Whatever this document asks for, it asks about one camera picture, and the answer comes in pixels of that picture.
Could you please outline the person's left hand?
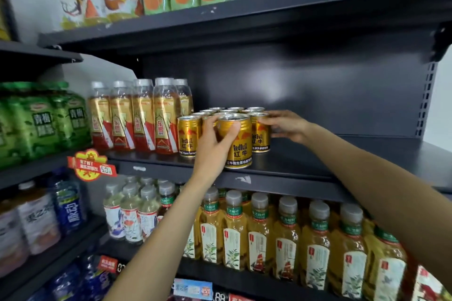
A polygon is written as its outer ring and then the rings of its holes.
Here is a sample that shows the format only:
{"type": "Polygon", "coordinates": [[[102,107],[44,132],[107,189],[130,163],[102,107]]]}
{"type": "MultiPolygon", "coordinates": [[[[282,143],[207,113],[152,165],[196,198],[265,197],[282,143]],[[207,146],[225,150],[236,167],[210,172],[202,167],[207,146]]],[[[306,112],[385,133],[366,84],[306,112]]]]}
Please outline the person's left hand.
{"type": "Polygon", "coordinates": [[[225,167],[227,156],[220,155],[220,141],[214,130],[218,116],[203,122],[202,136],[198,142],[194,170],[190,178],[195,184],[209,188],[225,167]]]}

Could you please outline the gold energy drink can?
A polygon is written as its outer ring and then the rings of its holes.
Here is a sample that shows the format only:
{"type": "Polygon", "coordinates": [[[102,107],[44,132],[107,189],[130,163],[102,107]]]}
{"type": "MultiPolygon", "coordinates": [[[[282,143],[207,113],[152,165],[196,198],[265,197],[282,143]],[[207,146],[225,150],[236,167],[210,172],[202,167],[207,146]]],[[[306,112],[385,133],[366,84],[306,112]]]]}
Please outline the gold energy drink can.
{"type": "Polygon", "coordinates": [[[264,153],[270,151],[271,127],[262,123],[268,118],[267,112],[249,113],[252,125],[252,152],[264,153]]]}
{"type": "Polygon", "coordinates": [[[252,164],[252,122],[242,113],[220,113],[217,120],[217,138],[221,141],[234,122],[240,123],[240,132],[230,146],[225,168],[241,169],[252,164]]]}

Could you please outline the person's left forearm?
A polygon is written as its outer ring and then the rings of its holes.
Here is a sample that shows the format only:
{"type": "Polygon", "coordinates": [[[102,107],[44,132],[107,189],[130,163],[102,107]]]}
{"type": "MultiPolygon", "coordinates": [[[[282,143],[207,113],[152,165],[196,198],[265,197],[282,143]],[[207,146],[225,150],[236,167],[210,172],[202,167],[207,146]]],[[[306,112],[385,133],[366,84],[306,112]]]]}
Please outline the person's left forearm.
{"type": "Polygon", "coordinates": [[[215,176],[196,173],[103,301],[167,301],[203,196],[215,176]]]}

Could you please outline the person's right forearm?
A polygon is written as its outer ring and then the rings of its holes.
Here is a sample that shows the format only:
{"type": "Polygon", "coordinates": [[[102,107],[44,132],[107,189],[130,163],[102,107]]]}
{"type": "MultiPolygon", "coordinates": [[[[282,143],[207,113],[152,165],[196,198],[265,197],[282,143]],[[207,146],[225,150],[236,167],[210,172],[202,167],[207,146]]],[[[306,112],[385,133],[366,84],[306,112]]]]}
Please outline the person's right forearm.
{"type": "Polygon", "coordinates": [[[403,168],[307,123],[305,145],[452,294],[452,201],[403,168]]]}

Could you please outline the dark metal shelf unit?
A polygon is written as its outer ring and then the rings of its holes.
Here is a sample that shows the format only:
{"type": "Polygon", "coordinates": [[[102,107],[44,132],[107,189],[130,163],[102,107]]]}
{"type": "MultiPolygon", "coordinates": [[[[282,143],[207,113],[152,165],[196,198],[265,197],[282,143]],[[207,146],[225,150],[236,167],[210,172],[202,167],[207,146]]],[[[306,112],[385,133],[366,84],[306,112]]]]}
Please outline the dark metal shelf unit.
{"type": "Polygon", "coordinates": [[[452,153],[423,141],[452,0],[234,0],[40,34],[38,45],[187,78],[195,110],[294,111],[452,200],[452,153]]]}

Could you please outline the gold red label bottle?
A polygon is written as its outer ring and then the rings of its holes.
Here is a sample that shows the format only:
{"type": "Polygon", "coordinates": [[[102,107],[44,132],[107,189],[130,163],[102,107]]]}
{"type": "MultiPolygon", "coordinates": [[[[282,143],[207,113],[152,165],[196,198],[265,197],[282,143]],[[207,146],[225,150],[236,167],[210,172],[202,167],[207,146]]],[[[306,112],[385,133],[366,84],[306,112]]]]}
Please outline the gold red label bottle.
{"type": "Polygon", "coordinates": [[[115,150],[135,150],[133,129],[132,86],[128,81],[114,81],[110,92],[113,147],[115,150]]]}
{"type": "Polygon", "coordinates": [[[101,81],[91,82],[88,98],[93,146],[99,150],[113,148],[110,89],[101,81]]]}
{"type": "Polygon", "coordinates": [[[179,95],[181,116],[191,115],[194,112],[194,102],[187,79],[174,79],[174,85],[179,95]]]}
{"type": "Polygon", "coordinates": [[[151,79],[138,79],[133,86],[133,132],[138,151],[155,151],[154,85],[151,79]]]}
{"type": "Polygon", "coordinates": [[[178,117],[180,101],[172,77],[155,78],[153,91],[155,150],[159,154],[178,153],[178,117]]]}

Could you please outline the group of floral label bottles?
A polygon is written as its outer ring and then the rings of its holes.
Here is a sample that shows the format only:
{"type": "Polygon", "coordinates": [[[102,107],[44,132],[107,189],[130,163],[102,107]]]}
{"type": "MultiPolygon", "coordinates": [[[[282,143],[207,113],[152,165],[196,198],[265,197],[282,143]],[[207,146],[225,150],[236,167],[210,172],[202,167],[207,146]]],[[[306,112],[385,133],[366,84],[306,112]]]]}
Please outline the group of floral label bottles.
{"type": "Polygon", "coordinates": [[[174,203],[179,187],[165,179],[136,176],[106,184],[103,207],[110,239],[142,244],[174,203]]]}

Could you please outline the row of yellow tea bottles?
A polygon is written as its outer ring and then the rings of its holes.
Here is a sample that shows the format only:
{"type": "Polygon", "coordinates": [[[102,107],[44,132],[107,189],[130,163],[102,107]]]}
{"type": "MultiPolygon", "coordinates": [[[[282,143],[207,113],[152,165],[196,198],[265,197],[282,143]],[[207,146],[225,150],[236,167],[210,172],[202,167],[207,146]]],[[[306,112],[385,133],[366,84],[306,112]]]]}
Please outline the row of yellow tea bottles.
{"type": "Polygon", "coordinates": [[[395,236],[353,203],[212,186],[183,257],[345,301],[452,301],[395,236]]]}

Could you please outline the red yellow promo tag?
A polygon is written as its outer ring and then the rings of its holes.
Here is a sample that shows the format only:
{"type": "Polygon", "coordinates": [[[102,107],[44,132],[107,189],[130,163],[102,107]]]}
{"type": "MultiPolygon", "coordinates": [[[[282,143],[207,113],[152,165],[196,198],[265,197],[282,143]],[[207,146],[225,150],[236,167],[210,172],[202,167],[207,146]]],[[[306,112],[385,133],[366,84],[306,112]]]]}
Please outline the red yellow promo tag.
{"type": "Polygon", "coordinates": [[[101,176],[117,177],[116,167],[108,163],[107,156],[93,148],[67,156],[67,166],[83,182],[93,182],[101,176]]]}

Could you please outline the blue white price tag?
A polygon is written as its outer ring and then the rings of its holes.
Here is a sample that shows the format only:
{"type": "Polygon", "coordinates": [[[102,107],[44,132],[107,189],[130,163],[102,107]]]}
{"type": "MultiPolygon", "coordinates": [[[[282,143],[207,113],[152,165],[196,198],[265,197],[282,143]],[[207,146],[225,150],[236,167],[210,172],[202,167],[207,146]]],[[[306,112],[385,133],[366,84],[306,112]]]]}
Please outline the blue white price tag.
{"type": "Polygon", "coordinates": [[[197,281],[175,278],[173,296],[191,300],[213,301],[213,284],[208,281],[197,281]]]}

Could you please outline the green label tea bottle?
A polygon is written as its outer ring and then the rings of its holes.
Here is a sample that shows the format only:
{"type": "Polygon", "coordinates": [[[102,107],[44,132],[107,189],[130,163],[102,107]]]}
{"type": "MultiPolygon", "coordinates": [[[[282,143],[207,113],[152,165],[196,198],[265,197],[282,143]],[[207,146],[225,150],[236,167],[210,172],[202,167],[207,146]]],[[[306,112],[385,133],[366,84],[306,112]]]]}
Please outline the green label tea bottle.
{"type": "Polygon", "coordinates": [[[77,149],[90,144],[91,134],[85,99],[71,91],[66,81],[53,82],[51,90],[50,100],[64,147],[77,149]]]}
{"type": "Polygon", "coordinates": [[[0,171],[22,162],[20,140],[8,97],[4,83],[0,82],[0,171]]]}
{"type": "Polygon", "coordinates": [[[61,141],[49,98],[28,81],[11,82],[6,88],[11,93],[8,106],[26,158],[34,161],[59,152],[61,141]]]}

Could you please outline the blue label drink bottle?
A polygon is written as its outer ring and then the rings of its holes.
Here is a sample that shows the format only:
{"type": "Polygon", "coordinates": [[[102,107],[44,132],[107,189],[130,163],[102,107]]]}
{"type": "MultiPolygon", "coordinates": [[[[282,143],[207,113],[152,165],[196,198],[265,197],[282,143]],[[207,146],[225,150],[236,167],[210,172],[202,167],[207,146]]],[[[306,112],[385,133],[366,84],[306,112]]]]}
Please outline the blue label drink bottle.
{"type": "Polygon", "coordinates": [[[60,167],[52,171],[47,187],[62,235],[80,229],[88,219],[80,182],[68,168],[60,167]]]}

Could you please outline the small red price tag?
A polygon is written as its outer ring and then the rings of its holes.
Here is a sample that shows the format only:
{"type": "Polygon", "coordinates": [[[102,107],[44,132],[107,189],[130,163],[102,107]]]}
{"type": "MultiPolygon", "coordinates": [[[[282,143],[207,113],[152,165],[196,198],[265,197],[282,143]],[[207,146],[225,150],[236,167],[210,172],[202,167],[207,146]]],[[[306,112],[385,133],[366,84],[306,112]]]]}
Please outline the small red price tag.
{"type": "Polygon", "coordinates": [[[108,273],[118,273],[119,261],[116,258],[112,258],[106,255],[100,255],[97,268],[108,273]]]}

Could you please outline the white label juice bottle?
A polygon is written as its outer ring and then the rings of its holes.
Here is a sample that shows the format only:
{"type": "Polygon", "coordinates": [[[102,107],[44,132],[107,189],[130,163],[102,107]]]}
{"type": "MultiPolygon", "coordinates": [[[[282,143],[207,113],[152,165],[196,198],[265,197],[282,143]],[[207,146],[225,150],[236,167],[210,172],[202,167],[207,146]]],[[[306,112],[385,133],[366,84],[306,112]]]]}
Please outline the white label juice bottle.
{"type": "Polygon", "coordinates": [[[61,233],[51,196],[33,180],[18,185],[15,200],[30,254],[35,256],[54,246],[61,233]]]}
{"type": "Polygon", "coordinates": [[[29,249],[17,209],[10,200],[0,202],[0,278],[25,264],[29,249]]]}

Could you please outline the group of blue water bottles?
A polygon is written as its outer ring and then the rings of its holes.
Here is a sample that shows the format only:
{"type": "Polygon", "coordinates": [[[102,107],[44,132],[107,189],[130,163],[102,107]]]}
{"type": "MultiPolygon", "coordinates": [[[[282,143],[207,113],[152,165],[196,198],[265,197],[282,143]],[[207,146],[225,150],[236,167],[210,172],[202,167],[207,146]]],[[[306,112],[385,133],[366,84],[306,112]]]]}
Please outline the group of blue water bottles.
{"type": "Polygon", "coordinates": [[[113,281],[93,253],[77,258],[26,301],[103,301],[113,281]]]}

